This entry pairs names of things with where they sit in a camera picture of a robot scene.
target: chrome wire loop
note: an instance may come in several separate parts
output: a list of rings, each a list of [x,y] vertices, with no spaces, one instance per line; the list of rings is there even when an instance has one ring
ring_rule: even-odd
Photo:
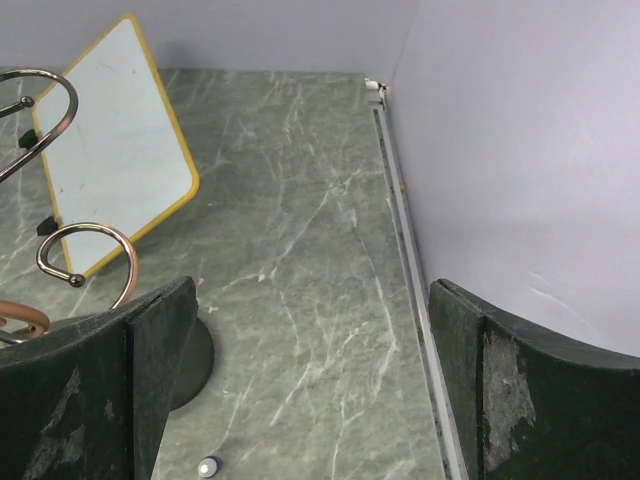
[[[44,135],[38,142],[32,146],[25,153],[20,155],[17,159],[11,162],[6,167],[0,170],[0,183],[4,182],[11,175],[16,173],[22,167],[24,167],[27,163],[33,160],[38,154],[40,154],[45,148],[47,148],[51,143],[58,138],[71,124],[76,113],[78,113],[78,92],[73,87],[71,82],[64,78],[62,75],[58,75],[57,73],[50,72],[48,70],[42,70],[37,68],[20,68],[17,70],[10,70],[8,72],[0,73],[0,83],[10,80],[12,78],[19,77],[43,77],[49,80],[53,80],[54,82],[59,83],[64,87],[69,95],[69,106],[67,108],[67,112],[62,117],[62,120],[58,122],[58,124],[53,127],[46,135]],[[31,97],[22,97],[17,102],[8,105],[6,107],[0,108],[0,118],[9,116],[11,114],[17,113],[25,108],[31,108],[35,105],[35,101]]]
[[[138,255],[136,254],[133,245],[122,232],[116,230],[115,228],[101,225],[99,223],[89,222],[72,223],[70,225],[65,225],[64,227],[49,235],[45,239],[45,241],[42,242],[42,245],[40,245],[40,248],[38,249],[38,253],[36,255],[38,268],[40,268],[40,270],[42,270],[47,275],[67,282],[74,288],[82,287],[86,281],[84,275],[81,275],[79,273],[70,273],[66,270],[54,267],[53,265],[51,265],[51,263],[49,263],[48,258],[51,247],[53,247],[53,245],[57,241],[66,237],[67,235],[71,235],[77,232],[97,232],[108,235],[111,238],[115,239],[123,248],[123,250],[127,254],[127,259],[129,261],[129,274],[127,276],[127,283],[122,289],[122,292],[120,292],[120,296],[118,296],[116,301],[113,302],[113,305],[111,305],[109,309],[119,307],[123,303],[127,302],[131,298],[131,295],[133,294],[138,284],[140,267],[138,263]]]
[[[60,122],[58,122],[55,127],[53,127],[46,135],[40,138],[40,140],[38,140],[36,144],[28,149],[24,154],[20,155],[8,166],[3,167],[2,170],[0,170],[0,183],[7,180],[11,175],[16,173],[34,157],[42,153],[45,148],[51,145],[51,143],[69,127],[69,125],[75,118],[76,113],[78,112],[78,93],[76,92],[76,89],[73,87],[71,82],[69,82],[63,76],[50,72],[48,70],[22,68],[0,73],[0,83],[4,82],[5,80],[19,77],[44,77],[59,83],[65,88],[67,94],[69,95],[69,106],[66,113],[62,117],[62,120],[60,120]],[[31,108],[34,105],[35,101],[33,100],[33,98],[24,96],[11,105],[0,107],[0,118],[18,113],[24,109]],[[109,309],[116,308],[127,302],[131,298],[131,295],[133,295],[133,292],[135,291],[138,284],[138,255],[136,254],[131,241],[122,232],[116,230],[115,228],[101,225],[99,223],[83,222],[66,225],[58,229],[53,234],[49,235],[44,240],[44,242],[42,242],[40,248],[38,248],[38,253],[36,254],[36,263],[38,264],[38,268],[40,268],[40,270],[42,270],[47,275],[67,282],[72,287],[82,287],[86,281],[84,275],[78,273],[70,273],[60,268],[54,267],[53,265],[51,265],[48,258],[51,247],[53,247],[56,242],[62,240],[62,238],[66,237],[67,235],[71,235],[77,232],[97,232],[108,235],[115,239],[124,249],[129,262],[129,273],[127,276],[127,282],[120,292],[120,295],[111,305],[111,307],[109,307]],[[7,318],[25,322],[28,327],[15,332],[7,332],[6,330],[2,329],[2,327],[7,323]],[[40,310],[36,310],[35,308],[29,307],[27,305],[22,305],[20,303],[0,300],[0,343],[6,343],[9,345],[22,343],[32,338],[36,338],[46,334],[49,331],[50,326],[51,322],[49,318]]]

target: black round base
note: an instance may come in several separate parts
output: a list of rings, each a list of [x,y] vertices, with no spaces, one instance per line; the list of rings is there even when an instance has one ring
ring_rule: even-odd
[[[185,347],[178,380],[173,389],[172,411],[186,405],[202,391],[213,372],[214,360],[215,349],[211,333],[198,318]]]

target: marble countertop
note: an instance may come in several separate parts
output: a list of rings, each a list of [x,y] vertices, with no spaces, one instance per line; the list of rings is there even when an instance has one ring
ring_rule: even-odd
[[[171,414],[154,479],[195,479],[210,454],[221,479],[444,478],[363,77],[161,74],[201,186],[137,243],[139,293],[193,277],[217,359]],[[44,86],[6,82],[0,105]],[[30,127],[28,113],[0,120],[0,164]],[[0,205],[2,298],[55,319],[108,308],[123,258],[81,291],[35,265],[51,214],[40,161]]]

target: white wall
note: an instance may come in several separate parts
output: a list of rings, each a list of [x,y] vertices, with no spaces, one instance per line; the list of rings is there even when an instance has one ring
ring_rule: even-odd
[[[63,67],[135,14],[161,67],[363,72],[389,82],[419,0],[5,0],[0,65]]]
[[[640,2],[422,0],[391,99],[429,281],[640,355]]]

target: whiteboard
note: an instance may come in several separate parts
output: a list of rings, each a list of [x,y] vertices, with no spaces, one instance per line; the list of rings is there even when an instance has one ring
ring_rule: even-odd
[[[43,153],[56,219],[106,224],[135,242],[192,199],[199,185],[135,18],[121,18],[64,76],[80,101],[75,120]],[[67,99],[56,84],[36,101],[40,134],[60,121]],[[62,244],[69,271],[85,276],[122,251],[91,232]]]

